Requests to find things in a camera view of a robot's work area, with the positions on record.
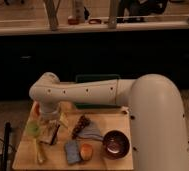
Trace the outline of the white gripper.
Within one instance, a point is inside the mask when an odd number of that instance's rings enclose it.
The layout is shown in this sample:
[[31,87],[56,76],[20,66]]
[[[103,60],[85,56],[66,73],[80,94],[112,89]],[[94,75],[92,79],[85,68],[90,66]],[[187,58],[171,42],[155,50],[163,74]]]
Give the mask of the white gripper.
[[61,126],[68,127],[68,119],[64,113],[56,120],[45,121],[41,124],[41,141],[53,145]]

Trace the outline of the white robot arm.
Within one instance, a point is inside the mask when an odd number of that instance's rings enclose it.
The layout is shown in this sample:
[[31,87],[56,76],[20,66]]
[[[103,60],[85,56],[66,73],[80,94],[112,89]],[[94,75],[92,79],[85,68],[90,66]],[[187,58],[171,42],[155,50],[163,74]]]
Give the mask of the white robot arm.
[[165,76],[68,84],[46,72],[31,86],[29,96],[40,104],[44,117],[55,115],[61,101],[125,106],[133,118],[134,170],[189,171],[183,101],[176,85]]

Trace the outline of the orange toy behind arm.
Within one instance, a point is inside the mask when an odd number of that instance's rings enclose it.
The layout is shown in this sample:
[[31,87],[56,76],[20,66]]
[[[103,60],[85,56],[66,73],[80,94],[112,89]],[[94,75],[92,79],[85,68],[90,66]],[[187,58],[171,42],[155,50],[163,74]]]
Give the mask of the orange toy behind arm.
[[40,109],[39,103],[36,102],[36,103],[34,104],[34,109],[33,109],[34,115],[35,115],[36,117],[40,116],[40,111],[39,111],[39,109]]

